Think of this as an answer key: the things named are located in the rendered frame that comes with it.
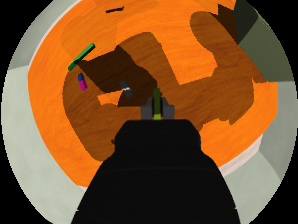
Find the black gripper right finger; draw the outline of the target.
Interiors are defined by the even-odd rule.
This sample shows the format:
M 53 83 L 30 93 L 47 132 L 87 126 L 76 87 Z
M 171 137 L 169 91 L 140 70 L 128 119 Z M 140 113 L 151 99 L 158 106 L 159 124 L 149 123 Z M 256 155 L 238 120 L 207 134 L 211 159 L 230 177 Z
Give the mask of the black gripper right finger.
M 163 120 L 174 119 L 175 107 L 174 105 L 169 105 L 165 97 L 160 97 L 160 113 Z M 163 106 L 163 110 L 162 110 Z

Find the magenta rod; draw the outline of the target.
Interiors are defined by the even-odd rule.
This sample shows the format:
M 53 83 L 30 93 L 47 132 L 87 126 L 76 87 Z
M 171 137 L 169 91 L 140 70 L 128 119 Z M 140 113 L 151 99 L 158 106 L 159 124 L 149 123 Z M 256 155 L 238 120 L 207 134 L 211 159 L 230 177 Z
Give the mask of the magenta rod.
M 85 79 L 81 80 L 81 81 L 79 82 L 79 84 L 80 84 L 80 87 L 81 87 L 81 90 L 82 90 L 82 91 L 83 91 L 83 90 L 86 90 L 86 89 L 88 88 Z

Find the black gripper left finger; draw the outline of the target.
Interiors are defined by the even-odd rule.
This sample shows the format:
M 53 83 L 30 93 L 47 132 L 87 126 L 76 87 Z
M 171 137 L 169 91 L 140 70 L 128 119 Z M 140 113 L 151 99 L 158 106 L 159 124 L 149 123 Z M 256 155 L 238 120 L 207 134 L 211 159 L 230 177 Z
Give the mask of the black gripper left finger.
M 149 97 L 146 105 L 142 105 L 140 107 L 141 120 L 153 120 L 152 106 L 153 106 L 153 117 L 154 117 L 154 97 Z

